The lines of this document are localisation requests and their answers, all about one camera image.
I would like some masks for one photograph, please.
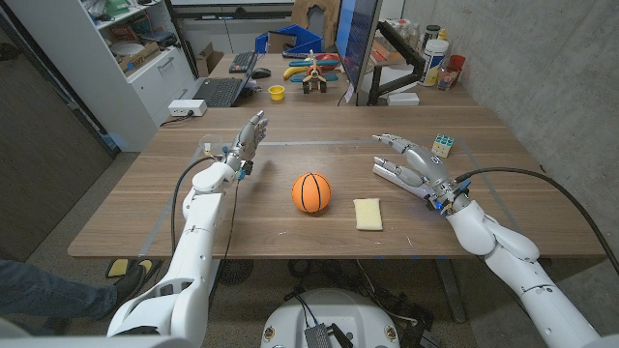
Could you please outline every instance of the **computer monitor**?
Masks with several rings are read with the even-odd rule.
[[[355,92],[366,73],[382,0],[341,0],[336,49]]]

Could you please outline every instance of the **yellow cup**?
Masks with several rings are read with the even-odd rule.
[[[283,86],[271,86],[269,87],[269,93],[271,94],[272,100],[281,101],[283,99]]]

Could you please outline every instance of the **table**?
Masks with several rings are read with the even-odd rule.
[[[233,55],[225,55],[212,76],[228,76]],[[282,81],[287,63],[266,55],[257,67],[272,76],[260,79],[265,91],[235,108],[211,108],[205,116],[162,128],[69,246],[69,255],[84,258],[135,258],[171,255],[169,211],[179,175],[200,151],[206,133],[230,142],[248,119],[263,109],[270,119],[267,138],[254,158],[252,174],[239,184],[238,197],[226,201],[226,218],[215,236],[213,257],[239,258],[434,258],[453,318],[466,316],[448,258],[471,257],[458,243],[451,225],[425,203],[371,172],[373,156],[405,164],[404,158],[373,134],[394,133],[431,147],[436,134],[456,138],[444,160],[453,176],[480,167],[541,167],[493,112],[478,106],[461,85],[448,92],[422,86],[412,90],[414,107],[347,107],[338,100],[348,83],[330,82],[326,94],[304,95],[301,84]],[[282,101],[266,89],[285,87]],[[205,165],[190,171],[190,178]],[[333,189],[329,205],[315,214],[298,210],[291,187],[310,171],[325,175]],[[179,201],[190,189],[181,186]],[[378,197],[384,230],[355,228],[353,199]],[[545,182],[513,173],[473,178],[470,197],[487,214],[517,230],[539,247],[542,256],[599,257],[604,251],[584,218],[560,192]],[[232,227],[232,211],[236,214]],[[176,211],[176,230],[184,219]],[[219,265],[212,264],[211,274]]]

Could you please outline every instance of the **concrete wall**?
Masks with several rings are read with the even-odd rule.
[[[619,2],[406,0],[403,16],[446,28],[452,53],[466,57],[470,95],[585,206],[619,256]]]

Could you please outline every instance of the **laptop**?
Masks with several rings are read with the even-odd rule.
[[[257,55],[254,54],[250,65],[243,79],[226,78],[206,78],[200,88],[195,92],[195,100],[204,100],[208,107],[231,107],[237,101],[243,87],[248,83],[253,67],[255,66]]]

